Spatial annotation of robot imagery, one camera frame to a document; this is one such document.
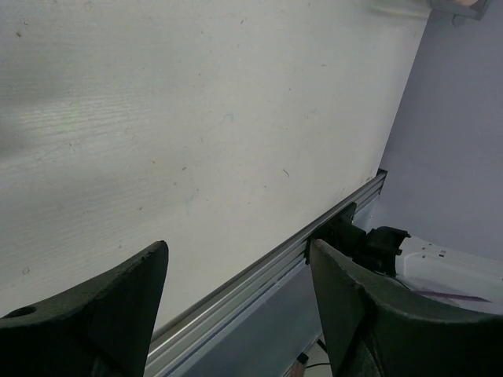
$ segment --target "black cable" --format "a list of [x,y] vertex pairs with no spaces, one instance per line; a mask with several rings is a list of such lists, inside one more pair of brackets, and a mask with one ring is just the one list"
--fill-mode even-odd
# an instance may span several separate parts
[[329,352],[327,351],[327,346],[326,346],[326,344],[324,344],[324,343],[323,343],[323,341],[322,341],[321,339],[318,339],[318,340],[316,341],[316,343],[317,343],[317,344],[321,347],[321,349],[322,349],[322,350],[324,350],[324,351],[325,351],[325,353],[326,353],[327,355],[329,354]]
[[320,365],[330,365],[330,363],[317,363],[317,364],[307,365],[306,369],[319,367]]
[[402,281],[398,280],[394,276],[389,276],[389,275],[386,275],[385,273],[378,273],[377,271],[374,271],[374,273],[376,273],[377,275],[381,275],[381,276],[387,277],[388,279],[394,280],[397,283],[399,283],[400,285],[402,285],[405,289],[408,289],[409,291],[411,291],[410,287],[408,287],[405,283],[403,283]]

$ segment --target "white plastic part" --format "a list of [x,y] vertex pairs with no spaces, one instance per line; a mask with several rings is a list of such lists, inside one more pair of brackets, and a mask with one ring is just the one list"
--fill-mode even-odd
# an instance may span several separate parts
[[405,239],[400,248],[397,278],[413,290],[466,309],[503,314],[503,262],[417,237]]

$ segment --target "mounting hole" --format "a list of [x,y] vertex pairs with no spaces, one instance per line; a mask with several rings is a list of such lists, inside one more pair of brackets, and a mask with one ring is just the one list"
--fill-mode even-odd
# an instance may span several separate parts
[[37,311],[37,308],[34,306],[25,306],[24,308],[19,308],[7,314],[4,318],[17,318],[27,316],[28,314],[32,314]]

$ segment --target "whiteboard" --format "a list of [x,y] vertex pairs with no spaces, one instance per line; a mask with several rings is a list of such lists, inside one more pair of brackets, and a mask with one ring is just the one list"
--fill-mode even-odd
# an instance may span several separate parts
[[156,240],[156,328],[372,178],[415,0],[4,0],[0,316]]

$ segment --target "metal frame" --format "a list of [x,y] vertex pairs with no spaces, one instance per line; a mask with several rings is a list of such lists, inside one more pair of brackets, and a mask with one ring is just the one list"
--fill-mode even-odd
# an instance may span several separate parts
[[301,270],[306,242],[314,230],[351,202],[357,210],[370,203],[380,194],[385,178],[386,172],[380,170],[359,190],[161,328],[152,338],[145,377],[181,375],[194,365]]

